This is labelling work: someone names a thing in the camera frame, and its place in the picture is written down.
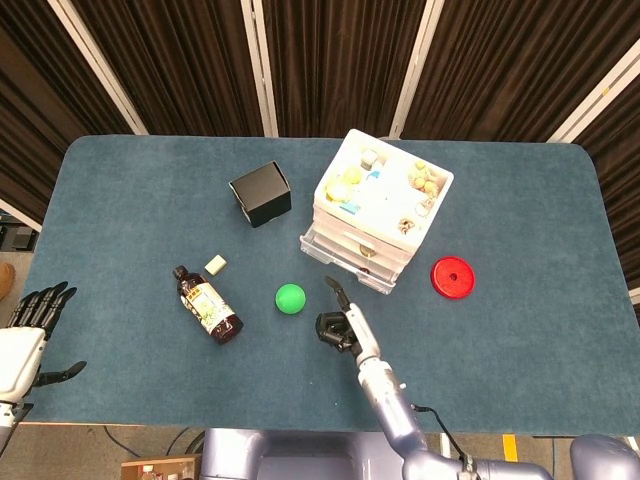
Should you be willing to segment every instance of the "bottle label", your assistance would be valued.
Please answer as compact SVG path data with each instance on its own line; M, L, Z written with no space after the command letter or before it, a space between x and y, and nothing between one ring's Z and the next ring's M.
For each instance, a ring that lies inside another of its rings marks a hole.
M195 286L186 297L181 295L180 298L184 306L200 320L200 324L209 334L225 318L234 315L231 307L208 283Z

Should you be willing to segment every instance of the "blue table surface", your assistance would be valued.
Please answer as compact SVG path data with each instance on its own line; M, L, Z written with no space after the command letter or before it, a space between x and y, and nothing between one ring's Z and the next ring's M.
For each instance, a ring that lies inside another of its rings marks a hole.
M44 370L88 362L34 390L33 421L377 430L348 355L317 340L318 313L345 286L408 398L454 431L640 432L640 331L592 162L560 144L398 141L454 173L418 253L381 295L300 251L330 139L96 136L66 154L25 291L78 287ZM227 183L276 160L293 208L250 227ZM228 266L212 283L245 329L216 345L180 304L172 269ZM461 301L431 265L466 258ZM297 316L274 306L298 283ZM437 430L429 417L426 430Z

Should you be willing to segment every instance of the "bottle cap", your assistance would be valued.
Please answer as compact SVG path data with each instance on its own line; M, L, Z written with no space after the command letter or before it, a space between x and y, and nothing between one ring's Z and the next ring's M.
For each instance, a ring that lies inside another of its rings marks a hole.
M443 257L431 269L431 283L447 298L460 299L469 295L476 284L471 265L459 257Z
M173 269L173 276L176 277L178 280L180 280L180 277L182 277L183 275L186 275L187 273L189 273L189 271L185 268L184 265L178 265L176 268Z

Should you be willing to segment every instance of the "green ball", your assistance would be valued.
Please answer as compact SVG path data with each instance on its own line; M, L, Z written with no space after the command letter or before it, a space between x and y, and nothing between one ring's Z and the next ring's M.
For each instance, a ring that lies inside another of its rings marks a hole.
M282 313L295 315L304 308L307 296L300 285L287 283L276 292L276 306Z

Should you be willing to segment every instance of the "yellow tape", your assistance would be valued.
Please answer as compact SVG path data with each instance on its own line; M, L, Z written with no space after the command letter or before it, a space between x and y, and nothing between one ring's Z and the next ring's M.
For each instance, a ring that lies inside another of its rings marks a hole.
M504 447L504 459L507 462L517 462L518 447L516 446L516 436L511 434L502 435L502 446Z

